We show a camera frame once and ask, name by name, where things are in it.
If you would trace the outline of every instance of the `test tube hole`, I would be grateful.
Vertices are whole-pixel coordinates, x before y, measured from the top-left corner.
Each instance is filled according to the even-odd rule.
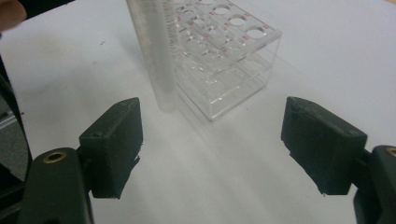
[[[246,23],[246,18],[242,15],[233,15],[229,19],[229,22],[233,26],[242,26]]]
[[[200,0],[200,2],[201,2],[201,4],[204,4],[204,5],[211,5],[211,4],[215,3],[214,0]]]
[[[218,5],[213,8],[213,11],[218,15],[225,15],[230,12],[230,8],[226,5]]]
[[[205,20],[196,16],[192,19],[194,24],[196,24],[198,27],[204,28],[205,27]]]
[[[182,7],[177,7],[176,11],[183,11],[184,9],[186,9],[186,7],[182,6]]]
[[[195,40],[196,36],[195,35],[189,35],[187,36],[187,42],[191,42],[192,40]]]
[[[265,36],[265,31],[259,26],[252,26],[246,31],[247,36],[253,39],[260,39]]]
[[[191,9],[186,9],[186,10],[183,11],[183,13],[184,14],[192,14],[192,13],[194,13],[194,11],[191,10]]]
[[[202,53],[202,55],[206,57],[209,61],[222,60],[224,58],[224,56],[218,49],[207,49]]]

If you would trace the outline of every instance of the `screw hole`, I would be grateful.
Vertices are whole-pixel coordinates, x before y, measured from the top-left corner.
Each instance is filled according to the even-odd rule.
[[[66,153],[62,151],[52,152],[46,158],[44,158],[43,162],[46,164],[55,163],[63,160],[66,157]]]
[[[396,158],[396,147],[388,147],[387,152],[390,156]]]

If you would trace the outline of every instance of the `clear acrylic test tube rack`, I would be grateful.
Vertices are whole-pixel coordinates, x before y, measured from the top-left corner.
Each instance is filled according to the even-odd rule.
[[[177,85],[216,119],[261,90],[281,32],[227,0],[174,0]]]

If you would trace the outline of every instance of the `white table surface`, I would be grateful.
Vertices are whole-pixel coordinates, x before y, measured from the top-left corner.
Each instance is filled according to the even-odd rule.
[[[396,5],[234,0],[283,31],[267,87],[216,122],[158,109],[124,1],[77,0],[4,32],[0,52],[35,156],[78,147],[111,105],[141,101],[144,145],[120,200],[96,223],[355,223],[352,198],[322,196],[280,140],[286,97],[314,101],[396,145]]]

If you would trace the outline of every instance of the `clear plastic tube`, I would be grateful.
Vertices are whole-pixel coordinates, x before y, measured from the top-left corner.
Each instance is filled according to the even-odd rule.
[[[173,56],[177,46],[173,0],[127,0],[151,85],[162,111],[176,108]]]

